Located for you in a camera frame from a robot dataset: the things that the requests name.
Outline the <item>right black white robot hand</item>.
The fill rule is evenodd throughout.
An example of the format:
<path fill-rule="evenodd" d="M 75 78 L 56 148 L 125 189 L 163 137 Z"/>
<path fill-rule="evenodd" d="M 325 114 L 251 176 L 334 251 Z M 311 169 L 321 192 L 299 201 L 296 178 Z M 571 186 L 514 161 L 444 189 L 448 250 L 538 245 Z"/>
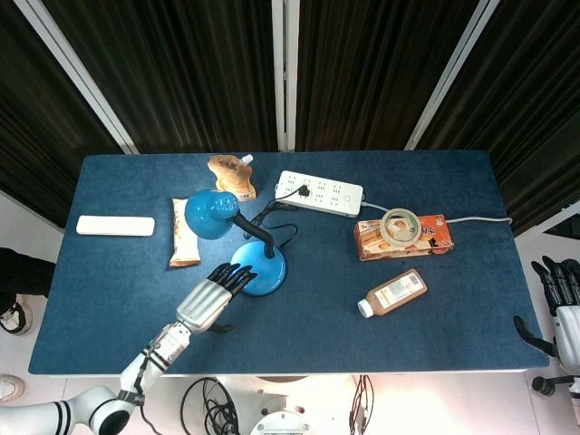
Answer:
<path fill-rule="evenodd" d="M 520 316 L 513 317 L 519 336 L 530 346 L 557 358 L 568 373 L 579 375 L 579 262 L 566 259 L 556 262 L 542 256 L 543 265 L 532 261 L 540 277 L 548 311 L 554 325 L 551 342 L 534 336 Z"/>

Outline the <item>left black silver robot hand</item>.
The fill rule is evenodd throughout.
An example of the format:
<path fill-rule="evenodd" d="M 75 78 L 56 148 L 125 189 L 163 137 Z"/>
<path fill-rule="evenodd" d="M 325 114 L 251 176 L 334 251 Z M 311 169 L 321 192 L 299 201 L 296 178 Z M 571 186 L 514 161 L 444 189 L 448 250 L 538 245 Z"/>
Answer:
<path fill-rule="evenodd" d="M 200 281 L 177 308 L 177 320 L 192 334 L 227 334 L 231 324 L 216 324 L 224 309 L 257 278 L 252 266 L 223 263 Z"/>

